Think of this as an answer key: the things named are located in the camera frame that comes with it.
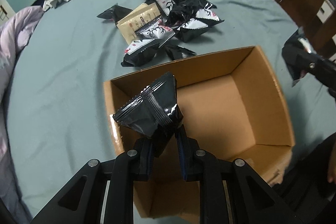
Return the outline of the brown cardboard box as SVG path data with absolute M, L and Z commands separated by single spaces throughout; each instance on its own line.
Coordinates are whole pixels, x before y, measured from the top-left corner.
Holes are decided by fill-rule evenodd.
M 217 158 L 241 158 L 270 185 L 281 184 L 295 145 L 278 79 L 260 46 L 177 60 L 104 82 L 106 113 L 116 155 L 140 134 L 112 114 L 159 76 L 177 79 L 177 101 L 187 136 Z M 175 138 L 154 159 L 149 182 L 135 182 L 134 203 L 145 220 L 178 216 L 196 223 L 198 182 L 184 182 Z

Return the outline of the pile black white snack packet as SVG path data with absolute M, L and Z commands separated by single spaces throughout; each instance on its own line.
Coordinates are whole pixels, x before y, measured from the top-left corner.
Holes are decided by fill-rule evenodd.
M 138 38 L 163 43 L 176 37 L 183 42 L 200 36 L 223 22 L 208 0 L 145 0 L 156 4 L 161 15 L 135 32 Z

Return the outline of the lilac duvet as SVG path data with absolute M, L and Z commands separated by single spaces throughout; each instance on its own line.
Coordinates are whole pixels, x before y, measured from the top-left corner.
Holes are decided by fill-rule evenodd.
M 16 59 L 29 43 L 44 12 L 40 6 L 30 6 L 17 12 L 1 25 L 1 98 L 3 98 L 15 68 Z M 29 223 L 30 216 L 19 197 L 5 115 L 1 106 L 1 211 L 9 213 L 16 223 Z

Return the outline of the black white deer snack packet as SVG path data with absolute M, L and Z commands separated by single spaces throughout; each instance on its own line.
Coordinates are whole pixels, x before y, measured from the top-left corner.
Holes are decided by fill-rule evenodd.
M 156 55 L 160 43 L 158 39 L 135 40 L 125 50 L 121 66 L 141 67 L 147 64 Z

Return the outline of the beige sachet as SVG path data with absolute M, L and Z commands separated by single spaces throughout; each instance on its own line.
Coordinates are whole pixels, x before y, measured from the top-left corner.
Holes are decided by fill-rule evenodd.
M 126 40 L 127 45 L 130 45 L 131 42 L 137 39 L 136 31 L 160 16 L 160 10 L 155 3 L 150 5 L 143 3 L 129 15 L 119 20 L 117 28 Z

